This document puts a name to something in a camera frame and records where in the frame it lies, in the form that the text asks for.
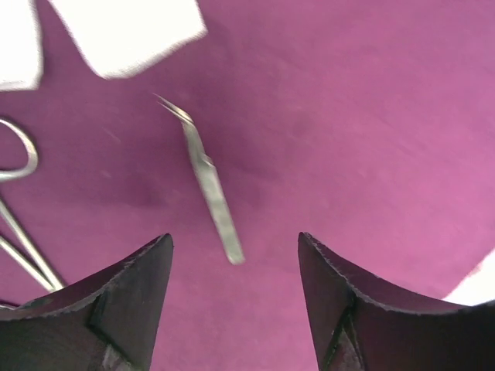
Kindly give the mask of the steel surgical scissors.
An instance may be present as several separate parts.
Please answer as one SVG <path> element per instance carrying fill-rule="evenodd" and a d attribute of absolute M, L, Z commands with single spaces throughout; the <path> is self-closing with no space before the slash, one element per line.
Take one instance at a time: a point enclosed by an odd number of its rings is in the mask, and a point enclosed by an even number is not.
<path fill-rule="evenodd" d="M 39 153 L 30 133 L 9 117 L 1 118 L 1 252 L 47 294 L 67 286 L 48 253 L 36 240 L 42 226 Z"/>

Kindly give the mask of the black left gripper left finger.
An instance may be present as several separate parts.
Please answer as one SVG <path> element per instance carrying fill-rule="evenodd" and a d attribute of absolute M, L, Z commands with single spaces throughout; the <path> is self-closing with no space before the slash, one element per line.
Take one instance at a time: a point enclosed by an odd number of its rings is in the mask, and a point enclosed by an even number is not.
<path fill-rule="evenodd" d="M 68 287 L 1 311 L 3 370 L 148 370 L 172 266 L 169 234 Z"/>

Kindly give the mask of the curved steel tweezers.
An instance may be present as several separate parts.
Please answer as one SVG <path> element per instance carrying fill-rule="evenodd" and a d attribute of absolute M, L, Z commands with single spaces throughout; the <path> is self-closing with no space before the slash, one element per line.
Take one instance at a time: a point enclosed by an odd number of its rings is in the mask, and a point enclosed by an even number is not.
<path fill-rule="evenodd" d="M 245 262 L 244 252 L 230 214 L 220 178 L 213 160 L 206 154 L 193 119 L 183 109 L 156 94 L 159 104 L 175 115 L 183 128 L 189 160 L 216 227 L 225 255 L 233 265 Z"/>

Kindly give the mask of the white gauze pad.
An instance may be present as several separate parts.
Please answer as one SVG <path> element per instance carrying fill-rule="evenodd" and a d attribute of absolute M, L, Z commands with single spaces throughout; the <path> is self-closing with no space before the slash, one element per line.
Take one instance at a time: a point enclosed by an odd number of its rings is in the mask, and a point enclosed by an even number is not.
<path fill-rule="evenodd" d="M 1 0 L 1 90 L 36 90 L 43 76 L 42 33 L 35 2 Z"/>
<path fill-rule="evenodd" d="M 51 1 L 86 64 L 104 79 L 133 77 L 207 34 L 190 0 Z"/>

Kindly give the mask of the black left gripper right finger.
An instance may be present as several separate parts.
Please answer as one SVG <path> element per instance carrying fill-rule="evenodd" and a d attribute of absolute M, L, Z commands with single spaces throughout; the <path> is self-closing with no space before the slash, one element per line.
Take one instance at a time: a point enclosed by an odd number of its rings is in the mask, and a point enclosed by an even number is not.
<path fill-rule="evenodd" d="M 492 370 L 494 303 L 464 306 L 392 284 L 309 233 L 299 267 L 320 370 Z"/>

